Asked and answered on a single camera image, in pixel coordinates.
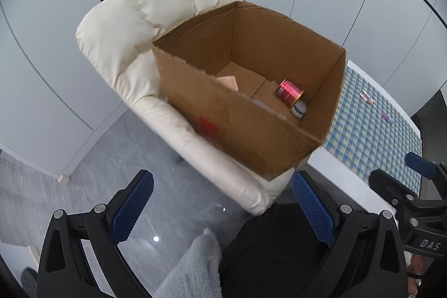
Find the right hand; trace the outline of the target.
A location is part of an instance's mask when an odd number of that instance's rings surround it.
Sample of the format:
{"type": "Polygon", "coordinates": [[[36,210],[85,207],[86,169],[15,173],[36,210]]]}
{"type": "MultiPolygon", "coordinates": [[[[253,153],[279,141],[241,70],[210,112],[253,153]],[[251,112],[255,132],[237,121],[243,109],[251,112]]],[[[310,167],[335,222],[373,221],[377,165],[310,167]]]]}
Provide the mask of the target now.
{"type": "MultiPolygon", "coordinates": [[[[414,275],[421,275],[424,267],[424,258],[421,255],[404,252],[405,264],[407,266],[407,273],[414,275]]],[[[416,297],[418,292],[417,279],[408,277],[408,296],[416,297]]]]}

